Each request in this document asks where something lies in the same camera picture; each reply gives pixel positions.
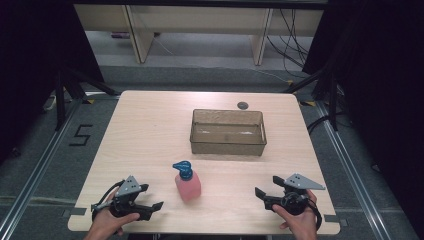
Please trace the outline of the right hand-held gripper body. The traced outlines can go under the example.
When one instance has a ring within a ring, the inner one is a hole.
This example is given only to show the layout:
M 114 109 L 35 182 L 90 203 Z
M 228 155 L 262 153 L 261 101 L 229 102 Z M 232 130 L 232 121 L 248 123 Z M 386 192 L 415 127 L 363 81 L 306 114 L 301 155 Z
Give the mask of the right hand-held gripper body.
M 284 180 L 285 186 L 282 187 L 284 195 L 282 197 L 277 197 L 266 194 L 266 198 L 263 200 L 265 209 L 273 210 L 274 205 L 279 205 L 288 213 L 299 215 L 302 214 L 307 207 L 310 207 L 315 215 L 319 216 L 320 212 L 315 202 L 312 201 L 307 194 L 307 190 L 325 190 L 325 187 L 298 173 Z

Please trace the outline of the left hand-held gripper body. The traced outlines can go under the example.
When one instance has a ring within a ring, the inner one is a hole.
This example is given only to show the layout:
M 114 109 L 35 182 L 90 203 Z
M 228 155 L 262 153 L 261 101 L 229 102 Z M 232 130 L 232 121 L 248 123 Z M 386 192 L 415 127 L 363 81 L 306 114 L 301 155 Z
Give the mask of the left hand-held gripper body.
M 108 208 L 115 217 L 138 213 L 138 221 L 149 221 L 153 214 L 148 212 L 150 206 L 135 203 L 138 195 L 142 193 L 140 185 L 132 175 L 112 185 L 97 203 L 91 205 L 92 220 L 102 209 Z

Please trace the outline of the pink soap bottle blue pump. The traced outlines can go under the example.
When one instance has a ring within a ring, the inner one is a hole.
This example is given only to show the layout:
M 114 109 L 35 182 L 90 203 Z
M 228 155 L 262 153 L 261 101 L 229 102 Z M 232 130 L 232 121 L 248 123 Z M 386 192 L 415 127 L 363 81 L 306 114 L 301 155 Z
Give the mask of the pink soap bottle blue pump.
M 174 163 L 172 167 L 178 170 L 175 177 L 175 184 L 181 199 L 184 202 L 189 202 L 192 199 L 198 198 L 201 195 L 201 182 L 197 173 L 192 169 L 189 161 L 183 160 Z

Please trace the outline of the clear brown plastic box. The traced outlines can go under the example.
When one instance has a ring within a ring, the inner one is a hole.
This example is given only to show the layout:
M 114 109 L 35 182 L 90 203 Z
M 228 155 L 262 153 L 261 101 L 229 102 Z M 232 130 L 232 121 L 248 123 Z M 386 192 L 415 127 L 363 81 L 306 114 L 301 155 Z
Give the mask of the clear brown plastic box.
M 190 143 L 193 154 L 261 156 L 267 144 L 263 113 L 194 109 Z

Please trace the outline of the person's right hand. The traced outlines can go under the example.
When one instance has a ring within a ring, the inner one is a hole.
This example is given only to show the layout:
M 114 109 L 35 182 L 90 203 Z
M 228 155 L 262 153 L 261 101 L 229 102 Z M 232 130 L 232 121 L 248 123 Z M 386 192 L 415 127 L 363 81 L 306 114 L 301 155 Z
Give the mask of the person's right hand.
M 294 237 L 317 236 L 316 215 L 310 207 L 299 215 L 292 215 L 279 205 L 274 205 L 273 210 L 284 220 L 279 226 L 281 230 L 289 229 Z

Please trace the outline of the person's left hand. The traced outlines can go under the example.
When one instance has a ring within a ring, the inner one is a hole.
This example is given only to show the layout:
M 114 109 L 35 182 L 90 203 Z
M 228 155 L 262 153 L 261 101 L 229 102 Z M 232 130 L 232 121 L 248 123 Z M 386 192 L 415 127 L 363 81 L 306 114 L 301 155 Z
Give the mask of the person's left hand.
M 124 217 L 115 217 L 108 208 L 102 209 L 95 217 L 88 232 L 114 233 L 122 236 L 124 234 L 123 226 L 139 219 L 138 213 L 131 213 Z

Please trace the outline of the grey tape strip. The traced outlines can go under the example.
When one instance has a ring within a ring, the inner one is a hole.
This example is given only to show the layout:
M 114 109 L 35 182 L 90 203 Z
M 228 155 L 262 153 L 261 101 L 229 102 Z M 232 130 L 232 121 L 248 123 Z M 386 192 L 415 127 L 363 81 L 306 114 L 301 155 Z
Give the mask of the grey tape strip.
M 326 223 L 338 223 L 342 227 L 347 227 L 349 225 L 346 219 L 342 219 L 337 215 L 324 214 L 324 220 Z
M 77 216 L 84 216 L 86 213 L 87 208 L 72 208 L 72 209 L 65 209 L 62 213 L 63 217 L 70 217 L 73 215 Z

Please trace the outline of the black curtain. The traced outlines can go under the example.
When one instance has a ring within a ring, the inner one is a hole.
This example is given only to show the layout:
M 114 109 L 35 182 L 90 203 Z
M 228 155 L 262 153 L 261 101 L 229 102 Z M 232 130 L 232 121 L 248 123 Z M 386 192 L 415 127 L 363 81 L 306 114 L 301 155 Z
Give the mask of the black curtain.
M 424 240 L 424 0 L 324 0 L 307 73 L 336 81 L 353 124 Z
M 57 74 L 103 76 L 69 0 L 0 0 L 0 163 L 19 145 Z

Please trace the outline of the light wooden desk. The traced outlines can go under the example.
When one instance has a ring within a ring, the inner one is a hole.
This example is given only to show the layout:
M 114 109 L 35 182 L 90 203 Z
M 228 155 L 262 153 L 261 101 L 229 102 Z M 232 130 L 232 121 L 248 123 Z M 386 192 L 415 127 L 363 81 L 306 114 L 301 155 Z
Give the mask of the light wooden desk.
M 136 5 L 74 6 L 86 31 L 127 32 L 135 59 L 146 61 L 156 33 L 248 35 L 255 65 L 262 63 L 268 36 L 315 35 L 321 10 L 169 7 Z

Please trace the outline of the silver metal floor rail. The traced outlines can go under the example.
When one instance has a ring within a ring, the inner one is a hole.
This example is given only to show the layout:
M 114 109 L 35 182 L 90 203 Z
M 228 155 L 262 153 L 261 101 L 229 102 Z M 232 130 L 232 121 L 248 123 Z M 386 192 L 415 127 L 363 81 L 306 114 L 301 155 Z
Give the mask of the silver metal floor rail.
M 58 128 L 54 130 L 47 146 L 37 160 L 31 173 L 25 179 L 25 184 L 19 191 L 19 194 L 13 199 L 10 209 L 0 222 L 0 240 L 9 240 L 13 235 L 16 226 L 21 220 L 31 197 L 40 184 L 45 172 L 47 171 L 59 144 L 61 143 L 75 112 L 82 104 L 81 100 L 73 100 L 65 113 L 65 119 Z
M 324 122 L 325 130 L 344 168 L 356 198 L 377 240 L 392 240 L 381 214 L 363 183 L 354 163 L 339 135 L 328 120 Z

